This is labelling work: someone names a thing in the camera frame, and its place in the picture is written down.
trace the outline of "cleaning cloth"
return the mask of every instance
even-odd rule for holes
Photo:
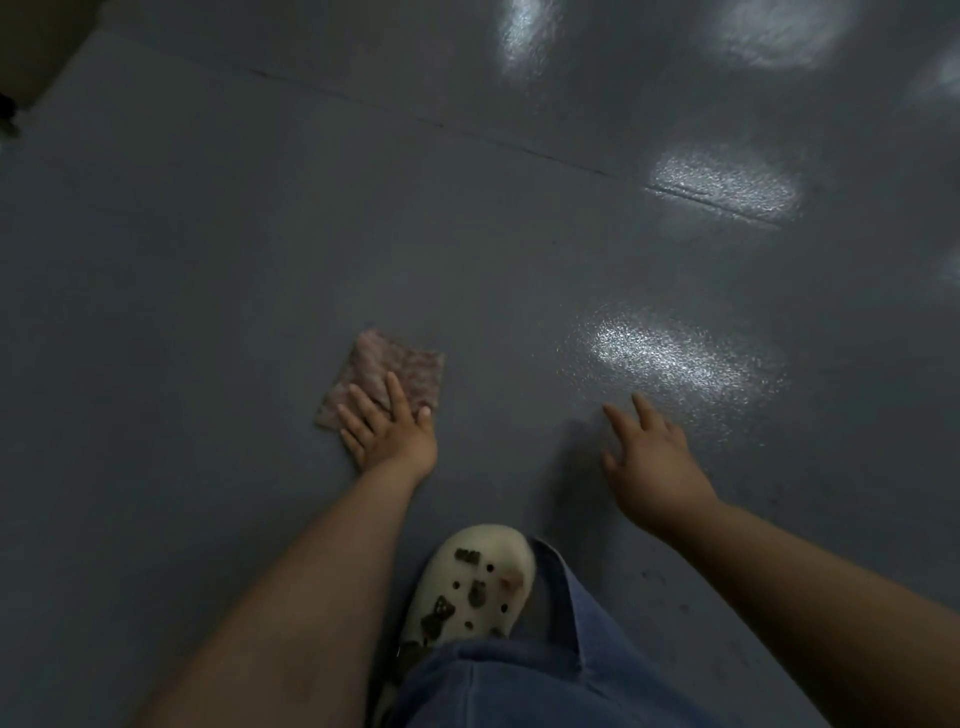
[[[390,396],[384,377],[396,374],[415,414],[428,406],[436,410],[440,404],[440,380],[444,375],[446,354],[404,346],[376,328],[361,331],[340,374],[324,397],[314,423],[320,427],[340,429],[337,405],[345,404],[363,419],[353,404],[348,387],[356,384],[387,412]]]

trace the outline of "right hand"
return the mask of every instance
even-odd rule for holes
[[[605,449],[601,462],[623,514],[654,536],[670,539],[709,517],[720,500],[690,454],[684,432],[640,393],[632,399],[639,421],[612,404],[603,406],[623,458],[617,462]]]
[[[386,385],[393,417],[373,402],[360,387],[351,384],[350,395],[364,419],[361,420],[341,404],[337,408],[344,425],[340,435],[361,473],[378,465],[392,463],[409,475],[416,486],[437,465],[433,414],[429,407],[421,407],[417,417],[414,417],[400,380],[393,372],[387,374]]]

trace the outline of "denim pants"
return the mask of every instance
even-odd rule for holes
[[[713,728],[634,650],[561,556],[532,540],[553,601],[547,639],[449,643],[404,681],[389,728]]]

